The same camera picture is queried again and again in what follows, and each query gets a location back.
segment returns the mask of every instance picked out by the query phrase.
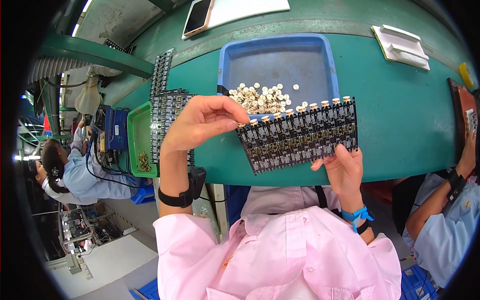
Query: blue anti-static wrist strap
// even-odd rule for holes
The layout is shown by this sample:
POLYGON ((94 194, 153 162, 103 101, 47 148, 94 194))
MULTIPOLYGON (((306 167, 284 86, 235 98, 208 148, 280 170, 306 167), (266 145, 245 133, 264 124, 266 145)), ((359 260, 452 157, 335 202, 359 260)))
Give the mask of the blue anti-static wrist strap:
POLYGON ((355 233, 357 233, 357 227, 358 227, 358 224, 360 223, 360 220, 367 219, 369 221, 373 221, 375 218, 375 217, 372 218, 368 214, 367 207, 365 206, 365 204, 363 205, 363 208, 357 210, 353 214, 349 214, 346 211, 342 210, 342 217, 345 220, 352 222, 353 230, 355 231, 355 233))

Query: flower hair clip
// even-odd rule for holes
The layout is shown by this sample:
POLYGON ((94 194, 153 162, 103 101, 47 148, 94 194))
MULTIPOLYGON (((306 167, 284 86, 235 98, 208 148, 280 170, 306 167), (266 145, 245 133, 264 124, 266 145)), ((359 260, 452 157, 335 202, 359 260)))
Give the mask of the flower hair clip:
POLYGON ((53 175, 54 177, 58 177, 59 172, 60 172, 60 171, 57 169, 57 167, 54 167, 54 168, 52 169, 52 175, 53 175))

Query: blue machine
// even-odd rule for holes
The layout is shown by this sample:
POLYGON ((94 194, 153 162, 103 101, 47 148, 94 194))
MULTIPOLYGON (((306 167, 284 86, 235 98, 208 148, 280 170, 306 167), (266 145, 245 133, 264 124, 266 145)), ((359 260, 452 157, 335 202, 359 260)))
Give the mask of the blue machine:
POLYGON ((127 115, 121 109, 99 105, 93 113, 90 126, 98 133, 105 132, 106 150, 128 150, 127 115))

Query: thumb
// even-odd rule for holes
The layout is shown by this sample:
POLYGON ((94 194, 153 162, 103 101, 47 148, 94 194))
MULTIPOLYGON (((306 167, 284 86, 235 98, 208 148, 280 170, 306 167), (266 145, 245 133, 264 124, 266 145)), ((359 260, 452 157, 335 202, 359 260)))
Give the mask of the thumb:
POLYGON ((232 119, 221 119, 212 123, 199 124, 202 140, 206 141, 214 136, 236 129, 238 123, 232 119))
POLYGON ((342 163, 343 167, 349 175, 352 175, 355 172, 357 164, 353 161, 352 155, 342 144, 338 144, 335 148, 335 155, 338 160, 342 163))

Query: phone screen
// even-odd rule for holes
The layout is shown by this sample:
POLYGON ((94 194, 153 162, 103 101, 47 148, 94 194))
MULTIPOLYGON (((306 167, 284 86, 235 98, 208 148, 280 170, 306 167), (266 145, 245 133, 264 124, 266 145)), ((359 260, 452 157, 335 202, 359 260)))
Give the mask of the phone screen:
POLYGON ((185 26, 185 31, 183 34, 200 28, 205 24, 208 8, 210 7, 210 1, 211 0, 203 0, 193 5, 192 12, 190 13, 187 26, 185 26))

